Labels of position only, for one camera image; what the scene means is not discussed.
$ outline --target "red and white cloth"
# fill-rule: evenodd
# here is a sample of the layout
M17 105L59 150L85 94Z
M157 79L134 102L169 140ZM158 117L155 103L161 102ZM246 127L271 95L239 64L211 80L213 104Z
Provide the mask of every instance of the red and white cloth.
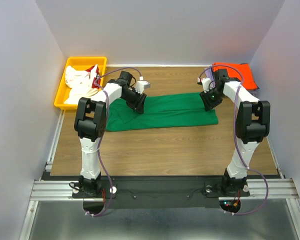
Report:
M93 82L99 76L99 68L96 64L87 70L75 70L72 66L65 69L65 84L71 88L65 104L78 104L80 98L91 98L99 88L93 86Z

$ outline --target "yellow bin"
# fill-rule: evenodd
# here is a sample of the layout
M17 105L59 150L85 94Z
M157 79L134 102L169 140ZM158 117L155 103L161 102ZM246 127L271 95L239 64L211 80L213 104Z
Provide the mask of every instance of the yellow bin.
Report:
M107 58L103 56L72 56L66 61L63 75L60 81L58 92L54 99L54 106L62 110L76 110L77 104L64 104L65 100L69 97L70 87L66 85L65 75L68 66L73 67L75 70L87 70L88 68L98 64L100 75L106 73ZM104 78L101 78L100 85L104 86Z

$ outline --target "folded green fabric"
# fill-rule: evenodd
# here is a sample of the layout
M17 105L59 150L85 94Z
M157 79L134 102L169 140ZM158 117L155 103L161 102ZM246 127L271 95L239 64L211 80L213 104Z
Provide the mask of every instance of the folded green fabric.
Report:
M189 127L218 124L215 110L205 111L199 93L148 96L144 114L134 112L123 99L110 105L107 131Z

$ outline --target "white wall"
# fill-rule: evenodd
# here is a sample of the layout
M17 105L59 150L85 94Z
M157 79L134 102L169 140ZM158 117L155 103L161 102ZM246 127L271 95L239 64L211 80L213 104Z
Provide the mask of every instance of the white wall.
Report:
M281 171L300 195L300 0L286 0L250 66L271 103L270 140Z
M110 64L249 62L284 0L36 0L63 54Z
M0 1L0 240L18 239L58 120L65 58L34 0Z

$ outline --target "purple cable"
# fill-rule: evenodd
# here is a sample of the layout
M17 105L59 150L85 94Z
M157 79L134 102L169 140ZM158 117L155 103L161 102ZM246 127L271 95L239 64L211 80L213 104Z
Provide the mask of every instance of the purple cable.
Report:
M115 70L113 70L113 71L107 72L107 73L103 74L102 76L98 76L98 77L95 79L95 81L93 82L93 85L94 85L95 87L99 87L100 85L97 83L99 79L101 79L101 78L103 78L103 77L105 77L105 76L107 76L107 75L109 75L109 74L113 74L113 73L115 73L115 72L117 72L117 71L123 70L123 69L134 69L134 70L136 70L136 71L139 73L140 77L142 77L141 72L140 72L139 69L137 69L136 67L133 67L133 66L125 66L125 67L121 67L121 68L115 69Z
M239 155L239 158L242 162L242 164L244 165L245 168L247 168L248 170L252 171L252 172L255 172L257 174L260 175L260 177L264 180L264 183L265 183L265 187L266 187L266 193L265 193L265 197L264 197L264 200L263 202L261 203L261 205L259 207L257 207L256 209L254 210L251 210L251 211L248 211L248 212L243 212L243 213L234 213L234 212L228 212L226 211L226 213L230 213L230 214L233 214L233 215L238 215L238 216L242 216L242 215L247 215L247 214L252 214L252 213L255 213L257 212L258 210L260 210L266 203L267 199L268 199L268 195L269 195L269 186L268 186L268 182L267 182L267 179L265 178L265 176L259 172L258 170L255 170L255 169L250 169L248 167L248 165L245 163L244 161L244 158L242 157L240 151L239 151L239 146L238 146L238 142L237 142L237 136L236 136L236 116L237 116L237 101L238 101L238 97L239 97L239 91L240 91L240 88L244 82L244 76L241 74L241 72L239 70L237 70L236 68L232 67L232 66L228 66L228 65L222 65L222 64L218 64L218 65L213 65L213 66L210 66L210 67L207 67L199 76L199 78L201 79L201 76L207 71L207 70L210 70L212 69L213 67L226 67L226 68L230 68L230 69L233 69L235 70L241 77L242 81L240 83L240 85L238 86L237 90L236 90L236 93L235 93L235 98L234 98L234 113L233 113L233 139L234 139L234 145L235 145L235 149L236 149L236 152L238 153Z
M108 93L106 92L106 91L104 91L104 88L102 87L102 86L100 86L99 84L97 84L96 83L96 86L97 87L99 87L101 90L103 90L103 92L104 92L104 95L105 95L105 98L106 98L106 120L105 120L105 125L107 125L107 123L108 123L108 119L109 119L109 95L108 95ZM110 195L110 199L109 199L109 202L108 202L108 204L101 210L101 212L99 212L99 213L97 213L97 214L91 214L90 212L88 212L88 211L84 211L85 212L85 214L87 214L87 215L89 215L89 216L91 216L91 217L100 217L100 216L102 216L106 211L107 211L107 209L108 208L110 208L110 206L111 206L111 202L112 202L112 199L113 199L113 196L114 196L114 194L113 194L113 191L112 191L112 187L114 186L113 185L113 182L112 182L112 180L111 180L111 177L110 177L110 174L108 173L108 171L107 171L107 169L106 169L106 167L105 167L105 165L104 165L104 163L102 162L102 159L101 159L101 155L100 155L100 145L101 145L101 142L102 142L102 139L104 138L104 136L102 136L101 138L100 138L100 141L99 141L99 143L98 143L98 146L97 146L97 149L98 149L98 151L97 151L97 153L98 153L98 157L99 157L99 160L100 160L100 164L101 164L101 167L103 168L103 170L104 170L104 172L105 172L105 174L106 174L106 176L107 176L107 178L108 178L108 180L109 180L109 183L110 183L110 189L111 189L111 195Z

